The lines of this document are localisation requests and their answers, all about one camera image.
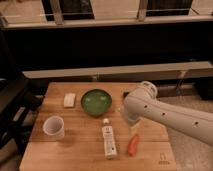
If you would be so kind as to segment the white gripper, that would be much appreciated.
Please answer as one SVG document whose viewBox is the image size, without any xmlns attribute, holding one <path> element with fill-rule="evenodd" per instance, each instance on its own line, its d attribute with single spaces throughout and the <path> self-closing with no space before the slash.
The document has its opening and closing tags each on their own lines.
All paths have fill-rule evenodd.
<svg viewBox="0 0 213 171">
<path fill-rule="evenodd" d="M 138 115 L 130 113 L 124 106 L 121 107 L 120 113 L 124 121 L 130 126 L 133 126 L 140 121 Z"/>
</svg>

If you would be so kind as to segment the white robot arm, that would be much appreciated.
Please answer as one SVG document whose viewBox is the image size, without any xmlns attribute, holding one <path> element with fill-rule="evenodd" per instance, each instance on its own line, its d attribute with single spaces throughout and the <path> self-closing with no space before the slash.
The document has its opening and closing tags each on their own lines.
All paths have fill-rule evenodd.
<svg viewBox="0 0 213 171">
<path fill-rule="evenodd" d="M 144 117 L 213 146 L 213 113 L 161 102 L 157 94 L 157 87 L 149 81 L 129 92 L 121 107 L 126 123 L 133 126 Z"/>
</svg>

